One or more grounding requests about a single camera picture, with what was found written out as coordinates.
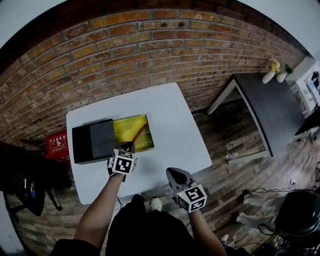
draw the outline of white wall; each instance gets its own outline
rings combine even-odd
[[[64,1],[65,0],[0,1],[0,48],[24,25]]]
[[[238,0],[263,13],[320,60],[320,3],[317,0]]]
[[[294,72],[286,77],[287,81],[297,81],[299,79],[305,80],[312,72],[315,71],[313,67],[318,63],[314,58],[305,57],[304,60],[294,69]]]
[[[0,247],[6,254],[24,250],[10,220],[2,191],[0,191]]]

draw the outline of red label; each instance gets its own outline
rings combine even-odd
[[[59,152],[62,150],[66,150],[66,149],[68,149],[67,134],[51,138],[49,140],[49,143],[50,143],[50,146],[49,146],[50,153],[55,153],[55,152]]]

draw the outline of white table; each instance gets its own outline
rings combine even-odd
[[[166,169],[181,168],[191,174],[212,164],[196,122],[174,83],[133,91],[72,110],[66,115],[70,162],[80,202],[91,204],[108,181],[107,161],[76,164],[72,128],[101,119],[147,115],[154,149],[137,152],[135,171],[121,184],[125,197],[168,183]]]

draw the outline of dark gray table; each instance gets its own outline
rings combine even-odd
[[[212,114],[230,92],[237,88],[259,130],[265,150],[231,159],[229,164],[275,156],[293,140],[305,121],[288,83],[279,83],[273,77],[264,84],[262,77],[259,73],[234,74],[231,82],[207,111],[209,115]]]

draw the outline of black chair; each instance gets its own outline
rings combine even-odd
[[[275,219],[275,232],[291,248],[313,248],[320,244],[320,194],[315,191],[290,192]]]
[[[0,190],[3,191],[6,207],[12,218],[27,208],[36,216],[42,214],[46,192],[58,211],[62,210],[51,192],[51,188],[71,187],[67,177],[67,164],[46,159],[43,155],[29,154],[23,150],[0,150],[3,171],[0,174]],[[7,194],[16,195],[22,205],[11,208]]]

